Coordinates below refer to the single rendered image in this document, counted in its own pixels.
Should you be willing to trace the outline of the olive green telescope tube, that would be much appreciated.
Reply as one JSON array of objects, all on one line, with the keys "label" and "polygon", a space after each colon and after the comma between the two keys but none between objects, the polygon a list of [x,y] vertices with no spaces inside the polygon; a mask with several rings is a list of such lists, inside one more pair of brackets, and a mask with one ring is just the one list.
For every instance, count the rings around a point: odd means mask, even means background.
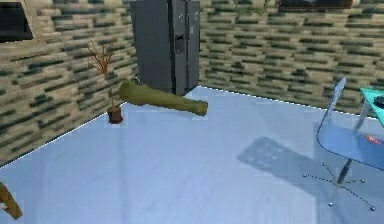
[{"label": "olive green telescope tube", "polygon": [[146,84],[138,85],[133,81],[125,81],[119,87],[120,99],[134,105],[151,105],[177,111],[185,111],[205,116],[208,103],[203,100],[192,100],[161,90],[153,89]]}]

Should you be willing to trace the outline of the dark grey fridge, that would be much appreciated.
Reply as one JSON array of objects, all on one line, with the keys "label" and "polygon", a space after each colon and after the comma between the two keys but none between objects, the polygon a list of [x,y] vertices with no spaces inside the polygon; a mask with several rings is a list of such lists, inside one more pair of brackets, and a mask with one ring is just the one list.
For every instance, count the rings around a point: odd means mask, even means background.
[{"label": "dark grey fridge", "polygon": [[199,82],[200,0],[133,0],[139,79],[185,95]]}]

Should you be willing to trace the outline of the bare red potted plant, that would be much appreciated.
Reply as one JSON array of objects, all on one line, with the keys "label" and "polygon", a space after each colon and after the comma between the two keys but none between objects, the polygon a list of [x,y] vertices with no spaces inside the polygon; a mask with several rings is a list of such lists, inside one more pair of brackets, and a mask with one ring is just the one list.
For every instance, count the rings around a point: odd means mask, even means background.
[{"label": "bare red potted plant", "polygon": [[109,63],[114,56],[114,52],[110,50],[110,47],[111,45],[102,45],[101,50],[98,50],[95,42],[91,40],[87,50],[91,59],[90,66],[98,70],[107,83],[108,96],[110,99],[110,106],[106,110],[108,122],[110,124],[121,124],[123,122],[122,110],[121,107],[115,103],[112,83],[110,81]]}]

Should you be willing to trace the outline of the green hanging plant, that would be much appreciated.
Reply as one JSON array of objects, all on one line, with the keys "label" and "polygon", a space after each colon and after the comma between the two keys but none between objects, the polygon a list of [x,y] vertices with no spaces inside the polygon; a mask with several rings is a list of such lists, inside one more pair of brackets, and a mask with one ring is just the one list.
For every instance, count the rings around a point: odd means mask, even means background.
[{"label": "green hanging plant", "polygon": [[233,0],[236,14],[238,16],[251,16],[253,14],[263,16],[267,12],[269,3],[272,0],[261,0],[261,4],[258,6],[255,6],[252,1],[253,0]]}]

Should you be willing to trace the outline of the pale blue swivel chair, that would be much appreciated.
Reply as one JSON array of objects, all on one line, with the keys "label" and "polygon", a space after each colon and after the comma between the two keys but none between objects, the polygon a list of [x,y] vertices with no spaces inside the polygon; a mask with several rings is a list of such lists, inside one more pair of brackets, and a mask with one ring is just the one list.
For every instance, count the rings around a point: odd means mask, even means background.
[{"label": "pale blue swivel chair", "polygon": [[323,149],[333,154],[345,157],[347,161],[337,176],[335,176],[334,173],[330,170],[326,162],[322,163],[322,166],[330,174],[330,179],[325,179],[310,174],[304,174],[304,177],[328,182],[334,186],[334,194],[332,199],[328,202],[329,207],[334,205],[337,192],[340,189],[343,189],[363,201],[370,211],[375,211],[376,208],[374,205],[347,187],[348,184],[353,184],[357,181],[360,183],[365,183],[366,180],[346,180],[346,177],[353,161],[357,161],[359,163],[384,171],[384,138],[374,136],[382,141],[381,144],[375,144],[366,139],[366,135],[371,134],[361,133],[360,129],[355,131],[354,128],[344,128],[332,121],[332,113],[339,98],[342,95],[342,91],[346,85],[346,82],[347,79],[342,78],[335,85],[331,101],[326,109],[324,116],[322,117],[321,122],[317,126],[316,140]]}]

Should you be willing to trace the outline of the dark red framed picture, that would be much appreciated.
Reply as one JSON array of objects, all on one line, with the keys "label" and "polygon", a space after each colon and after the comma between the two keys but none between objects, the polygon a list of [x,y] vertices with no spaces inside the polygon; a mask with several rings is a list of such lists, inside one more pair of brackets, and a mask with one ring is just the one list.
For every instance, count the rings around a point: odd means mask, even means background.
[{"label": "dark red framed picture", "polygon": [[279,0],[279,7],[284,9],[348,9],[353,0]]}]

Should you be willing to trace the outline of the brown wooden furniture leg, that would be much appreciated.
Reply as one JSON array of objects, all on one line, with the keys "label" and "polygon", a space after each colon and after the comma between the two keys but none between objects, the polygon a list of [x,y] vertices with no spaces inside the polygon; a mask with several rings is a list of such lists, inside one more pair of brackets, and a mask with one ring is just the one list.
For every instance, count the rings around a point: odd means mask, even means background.
[{"label": "brown wooden furniture leg", "polygon": [[23,212],[15,201],[14,197],[12,196],[6,185],[2,182],[0,182],[0,203],[3,203],[5,205],[3,210],[15,220],[19,219],[23,215]]}]

